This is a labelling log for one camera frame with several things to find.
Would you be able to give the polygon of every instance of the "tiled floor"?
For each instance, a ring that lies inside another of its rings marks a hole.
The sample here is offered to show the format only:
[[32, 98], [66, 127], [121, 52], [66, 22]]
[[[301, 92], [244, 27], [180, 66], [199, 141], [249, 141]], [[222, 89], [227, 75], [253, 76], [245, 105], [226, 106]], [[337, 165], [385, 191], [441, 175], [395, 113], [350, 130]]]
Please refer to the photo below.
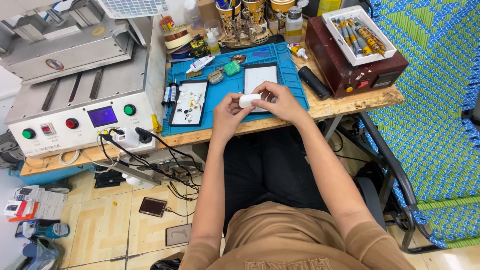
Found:
[[[348, 119], [343, 125], [348, 129]], [[351, 142], [343, 138], [343, 149], [338, 155], [370, 160]], [[329, 142], [332, 149], [339, 149], [340, 139], [334, 134]], [[346, 169], [355, 175], [365, 162], [347, 159]], [[72, 270], [147, 270], [157, 260], [177, 252], [184, 252], [186, 244], [165, 246], [165, 229], [191, 223], [193, 215], [180, 217], [165, 212], [162, 218], [138, 212], [144, 197], [167, 201], [167, 207], [186, 215], [195, 209], [196, 201], [177, 199], [167, 185], [151, 190], [133, 188], [123, 182], [118, 187], [94, 189], [94, 174], [90, 171], [71, 177], [73, 190], [68, 194], [63, 208], [62, 222], [70, 225], [68, 237], [56, 240], [65, 249], [61, 268]], [[194, 178], [200, 184], [202, 177]], [[180, 193], [193, 193], [191, 188], [175, 184]], [[400, 243], [403, 232], [388, 227], [388, 232]], [[428, 245], [420, 234], [414, 236], [411, 245]], [[222, 250], [225, 241], [222, 239]], [[480, 270], [480, 246], [451, 249], [423, 255], [404, 254], [418, 270]]]

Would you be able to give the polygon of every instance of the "person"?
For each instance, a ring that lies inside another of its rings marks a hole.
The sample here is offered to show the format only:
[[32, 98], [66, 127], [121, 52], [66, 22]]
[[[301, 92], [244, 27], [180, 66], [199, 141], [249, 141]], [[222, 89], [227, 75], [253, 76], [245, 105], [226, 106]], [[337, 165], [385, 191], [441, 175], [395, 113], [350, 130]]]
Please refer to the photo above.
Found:
[[[241, 109], [242, 94], [229, 93], [214, 109], [179, 269], [413, 270], [290, 90], [266, 81], [253, 93], [262, 93], [253, 106]], [[297, 128], [310, 164], [285, 129], [232, 138], [255, 106]]]

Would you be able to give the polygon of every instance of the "black cylinder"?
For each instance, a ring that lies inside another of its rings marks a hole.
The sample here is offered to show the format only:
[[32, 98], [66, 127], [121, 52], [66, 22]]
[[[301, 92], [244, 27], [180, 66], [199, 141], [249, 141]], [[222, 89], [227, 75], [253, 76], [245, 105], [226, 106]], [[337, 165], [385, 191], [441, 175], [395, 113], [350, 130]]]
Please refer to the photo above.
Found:
[[320, 81], [315, 74], [307, 66], [299, 70], [299, 77], [310, 86], [321, 100], [325, 100], [331, 96], [328, 88]]

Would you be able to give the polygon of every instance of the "black pants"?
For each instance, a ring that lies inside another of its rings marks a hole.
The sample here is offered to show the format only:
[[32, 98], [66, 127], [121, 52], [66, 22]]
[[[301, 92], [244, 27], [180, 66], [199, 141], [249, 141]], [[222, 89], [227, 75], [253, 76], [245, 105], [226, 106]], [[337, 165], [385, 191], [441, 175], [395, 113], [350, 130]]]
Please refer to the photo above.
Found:
[[225, 235], [235, 212], [266, 201], [328, 212], [310, 165], [290, 136], [291, 128], [234, 137], [227, 143]]

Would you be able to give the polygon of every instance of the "lcd screen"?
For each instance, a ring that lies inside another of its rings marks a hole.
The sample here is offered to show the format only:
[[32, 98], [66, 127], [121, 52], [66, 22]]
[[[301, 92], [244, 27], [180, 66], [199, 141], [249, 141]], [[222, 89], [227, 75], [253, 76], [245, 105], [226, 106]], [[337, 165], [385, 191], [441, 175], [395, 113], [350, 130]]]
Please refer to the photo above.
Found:
[[107, 124], [116, 123], [117, 117], [113, 112], [112, 106], [99, 108], [96, 110], [89, 110], [88, 116], [92, 120], [93, 127], [103, 126]]

